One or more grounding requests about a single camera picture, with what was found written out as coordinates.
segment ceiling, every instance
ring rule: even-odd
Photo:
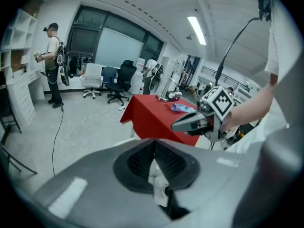
[[[160,31],[182,53],[221,62],[242,27],[258,17],[257,0],[120,0]],[[196,16],[207,45],[200,45],[187,17]],[[253,21],[230,51],[225,66],[248,77],[267,62],[269,23]]]

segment white chair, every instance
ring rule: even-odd
[[[93,99],[95,99],[95,93],[101,95],[101,86],[103,84],[103,77],[101,76],[101,71],[103,66],[96,63],[88,63],[86,65],[85,74],[80,76],[81,86],[86,89],[83,97],[86,95],[92,94]]]

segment red tablecloth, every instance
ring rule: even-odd
[[[171,106],[174,103],[184,104],[196,108],[189,102],[179,99],[177,102],[161,102],[154,95],[134,95],[120,122],[132,121],[133,129],[141,138],[169,139],[180,143],[195,146],[198,136],[190,136],[183,132],[173,132],[171,124],[186,113],[174,112]]]

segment sneaker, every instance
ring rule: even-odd
[[[47,103],[49,103],[49,104],[54,104],[54,103],[55,103],[55,100],[50,99]]]
[[[58,108],[58,107],[61,107],[61,106],[63,106],[64,104],[61,102],[61,103],[59,103],[59,104],[53,104],[53,108],[54,109],[56,109],[56,108]]]

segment white shirt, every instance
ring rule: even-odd
[[[150,70],[147,73],[147,78],[152,77],[152,70],[155,68],[156,65],[157,65],[157,62],[153,59],[150,59],[150,60],[147,61],[146,67]]]
[[[281,1],[272,0],[268,62],[265,71],[277,75],[278,83],[280,83],[303,49],[303,37],[292,16]],[[229,147],[227,151],[246,153],[250,144],[264,142],[268,135],[285,128],[286,124],[287,122],[280,106],[273,99],[270,110],[260,125]]]
[[[51,37],[49,38],[48,45],[47,45],[47,53],[49,52],[57,52],[57,49],[59,48],[59,39],[58,37]]]

